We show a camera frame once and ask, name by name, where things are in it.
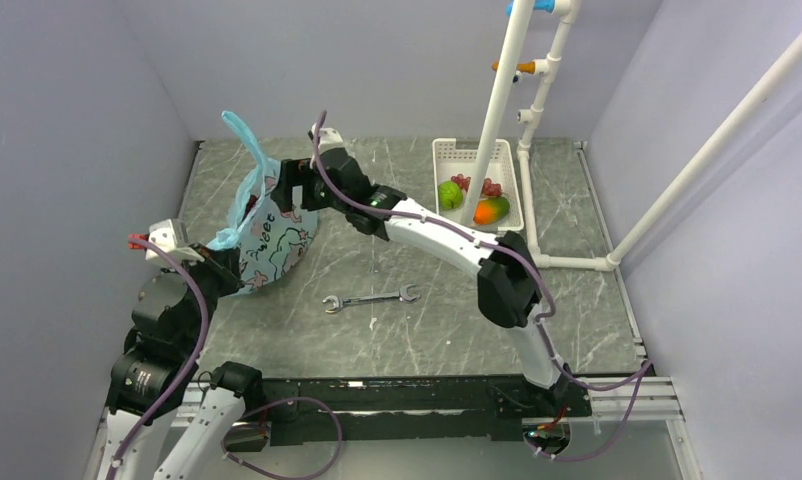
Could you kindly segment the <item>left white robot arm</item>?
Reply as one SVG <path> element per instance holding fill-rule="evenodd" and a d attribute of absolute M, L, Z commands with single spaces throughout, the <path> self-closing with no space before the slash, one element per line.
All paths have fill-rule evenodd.
<path fill-rule="evenodd" d="M 148 281 L 139 293 L 124 352 L 111 370 L 100 479 L 195 479 L 239 419 L 256 417 L 266 395 L 259 370 L 228 361 L 214 369 L 198 412 L 161 453 L 198 370 L 220 298 L 236 293 L 240 252 L 191 245 L 196 257 Z"/>

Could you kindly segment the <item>light blue cartoon plastic bag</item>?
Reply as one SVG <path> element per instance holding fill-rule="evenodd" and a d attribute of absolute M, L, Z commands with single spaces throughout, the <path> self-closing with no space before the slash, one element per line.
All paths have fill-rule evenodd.
<path fill-rule="evenodd" d="M 306 254 L 317 231 L 319 216 L 295 207 L 282 211 L 271 199 L 281 174 L 281 162 L 267 156 L 248 125 L 235 113 L 221 114 L 224 124 L 254 159 L 226 215 L 225 227 L 207 246 L 239 250 L 239 295 L 251 294 L 281 279 Z"/>

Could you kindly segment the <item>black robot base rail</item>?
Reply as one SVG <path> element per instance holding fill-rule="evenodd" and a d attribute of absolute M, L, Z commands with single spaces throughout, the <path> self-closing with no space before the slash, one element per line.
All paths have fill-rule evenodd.
<path fill-rule="evenodd" d="M 337 438 L 519 441 L 540 424 L 591 414 L 585 389 L 561 380 L 547 392 L 520 374 L 266 378 L 237 423 L 273 446 Z"/>

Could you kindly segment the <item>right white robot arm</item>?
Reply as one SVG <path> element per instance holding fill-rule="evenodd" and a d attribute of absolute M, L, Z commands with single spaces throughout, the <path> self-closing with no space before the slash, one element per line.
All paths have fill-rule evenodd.
<path fill-rule="evenodd" d="M 472 277 L 478 310 L 518 354 L 530 408 L 541 415 L 588 412 L 586 388 L 548 334 L 545 322 L 556 304 L 520 235 L 488 234 L 448 220 L 372 182 L 343 147 L 282 161 L 271 198 L 283 212 L 336 210 L 362 234 L 418 248 Z"/>

